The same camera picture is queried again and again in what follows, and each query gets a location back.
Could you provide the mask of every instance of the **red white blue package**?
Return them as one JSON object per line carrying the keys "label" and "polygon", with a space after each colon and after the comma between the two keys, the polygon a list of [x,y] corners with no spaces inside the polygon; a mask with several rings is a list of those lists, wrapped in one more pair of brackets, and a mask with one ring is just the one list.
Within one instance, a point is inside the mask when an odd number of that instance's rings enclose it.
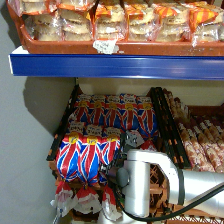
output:
{"label": "red white blue package", "polygon": [[133,94],[120,94],[120,100],[122,130],[138,130],[138,108],[136,96]]}
{"label": "red white blue package", "polygon": [[114,95],[107,95],[105,100],[105,127],[121,127],[121,103],[120,97]]}
{"label": "red white blue package", "polygon": [[102,209],[98,198],[98,194],[91,187],[81,188],[73,199],[73,208],[83,214],[97,213]]}
{"label": "red white blue package", "polygon": [[109,165],[112,162],[115,152],[120,148],[120,134],[118,128],[104,128],[100,150],[101,163]]}
{"label": "red white blue package", "polygon": [[102,207],[104,215],[109,220],[116,221],[122,216],[122,214],[117,211],[113,190],[108,187],[108,185],[104,188]]}
{"label": "red white blue package", "polygon": [[89,106],[89,123],[104,125],[105,96],[93,95]]}
{"label": "red white blue package", "polygon": [[78,177],[78,160],[82,138],[83,130],[80,132],[72,131],[65,135],[59,147],[56,164],[62,181],[57,187],[55,200],[51,201],[51,205],[57,208],[58,217],[65,216],[74,206],[73,191],[68,183]]}
{"label": "red white blue package", "polygon": [[78,176],[84,186],[93,186],[98,182],[101,136],[101,126],[87,125],[78,162]]}
{"label": "red white blue package", "polygon": [[74,105],[75,121],[88,122],[89,121],[89,106],[91,96],[86,94],[78,95]]}
{"label": "red white blue package", "polygon": [[139,132],[143,138],[155,138],[158,125],[155,110],[150,97],[137,97]]}

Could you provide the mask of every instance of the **store shelf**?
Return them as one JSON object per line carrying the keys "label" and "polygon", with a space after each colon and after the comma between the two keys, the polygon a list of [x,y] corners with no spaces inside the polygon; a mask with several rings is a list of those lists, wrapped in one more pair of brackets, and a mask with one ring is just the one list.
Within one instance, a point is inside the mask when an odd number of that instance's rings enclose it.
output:
{"label": "store shelf", "polygon": [[15,76],[224,80],[224,57],[29,54],[9,55]]}

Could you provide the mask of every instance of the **biscuit packet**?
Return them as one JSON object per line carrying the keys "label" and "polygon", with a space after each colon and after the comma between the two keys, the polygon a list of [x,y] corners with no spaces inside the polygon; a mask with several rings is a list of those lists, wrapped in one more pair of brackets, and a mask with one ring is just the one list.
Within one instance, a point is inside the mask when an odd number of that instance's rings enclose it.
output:
{"label": "biscuit packet", "polygon": [[65,41],[90,41],[93,39],[92,11],[60,9],[60,16]]}
{"label": "biscuit packet", "polygon": [[61,41],[62,25],[58,12],[29,16],[25,20],[25,26],[34,40]]}
{"label": "biscuit packet", "polygon": [[8,4],[18,16],[51,13],[57,9],[56,0],[8,0]]}
{"label": "biscuit packet", "polygon": [[95,0],[57,0],[57,8],[88,11],[95,5],[95,2]]}
{"label": "biscuit packet", "polygon": [[100,0],[95,13],[95,40],[124,40],[127,22],[119,0]]}
{"label": "biscuit packet", "polygon": [[185,4],[190,10],[190,27],[192,31],[192,45],[199,42],[219,41],[219,30],[223,26],[224,10],[209,5],[207,2]]}
{"label": "biscuit packet", "polygon": [[125,0],[125,13],[128,21],[128,40],[154,40],[158,29],[158,16],[153,8],[148,7],[144,0]]}
{"label": "biscuit packet", "polygon": [[155,41],[175,42],[189,40],[189,10],[178,3],[152,4],[159,16],[160,29]]}

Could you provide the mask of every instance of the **price label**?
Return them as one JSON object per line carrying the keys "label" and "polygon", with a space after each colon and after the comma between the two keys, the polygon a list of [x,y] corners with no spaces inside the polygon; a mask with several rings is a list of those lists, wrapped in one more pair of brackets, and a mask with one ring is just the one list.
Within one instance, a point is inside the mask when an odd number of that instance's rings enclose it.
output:
{"label": "price label", "polygon": [[112,54],[115,50],[115,44],[117,40],[96,40],[93,43],[93,47],[100,53]]}

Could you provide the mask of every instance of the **wall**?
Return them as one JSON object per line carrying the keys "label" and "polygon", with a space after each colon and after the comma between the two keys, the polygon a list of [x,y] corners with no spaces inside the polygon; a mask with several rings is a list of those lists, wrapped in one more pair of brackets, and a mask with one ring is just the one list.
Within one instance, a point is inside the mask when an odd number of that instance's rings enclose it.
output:
{"label": "wall", "polygon": [[[0,223],[52,223],[54,179],[45,161],[67,99],[71,78],[27,78],[10,74],[8,54],[19,46],[5,3],[0,3]],[[80,79],[85,93],[133,92],[150,86],[173,91],[186,104],[220,105],[224,82]]]}

